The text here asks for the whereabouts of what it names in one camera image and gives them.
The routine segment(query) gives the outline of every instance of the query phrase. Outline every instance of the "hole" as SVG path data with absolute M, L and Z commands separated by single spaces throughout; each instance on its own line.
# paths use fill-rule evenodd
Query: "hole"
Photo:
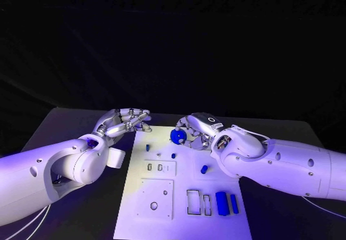
M 156 203 L 156 202 L 152 202 L 151 208 L 152 208 L 152 210 L 156 210 L 156 209 L 158 209 L 158 203 Z
M 309 161 L 308 161 L 309 167 L 315 166 L 315 164 L 316 164 L 316 163 L 315 163 L 315 160 L 311 158 Z
M 38 168 L 35 166 L 31 167 L 31 174 L 37 178 L 37 176 L 38 176 Z

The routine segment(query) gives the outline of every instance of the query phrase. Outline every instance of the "robotic arm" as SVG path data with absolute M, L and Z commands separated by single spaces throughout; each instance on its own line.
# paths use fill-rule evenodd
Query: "robotic arm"
M 149 110 L 113 109 L 91 134 L 0 158 L 0 226 L 93 184 L 106 166 L 122 167 L 126 152 L 110 146 L 128 132 L 152 132 L 151 119 Z
M 226 128 L 215 116 L 194 113 L 184 117 L 177 130 L 187 126 L 194 141 L 179 143 L 211 150 L 223 171 L 263 186 L 298 196 L 346 201 L 346 154 L 313 145 L 270 139 L 233 125 Z

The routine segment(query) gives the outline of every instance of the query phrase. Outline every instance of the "table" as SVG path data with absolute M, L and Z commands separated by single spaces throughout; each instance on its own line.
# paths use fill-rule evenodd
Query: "table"
M 89 134 L 107 111 L 55 108 L 50 112 L 24 151 L 77 139 Z M 175 126 L 184 115 L 152 114 L 151 125 Z M 218 117 L 270 138 L 322 147 L 311 125 L 303 121 Z M 116 148 L 126 151 L 122 169 L 107 167 L 96 183 L 71 192 L 51 206 L 45 222 L 32 240 L 112 240 L 122 204 L 136 133 L 128 133 Z M 254 240 L 345 239 L 346 220 L 316 208 L 301 196 L 240 180 L 250 230 Z M 338 200 L 313 199 L 324 207 L 345 206 Z M 0 227 L 0 239 L 11 236 L 38 213 Z M 14 238 L 27 239 L 40 221 Z

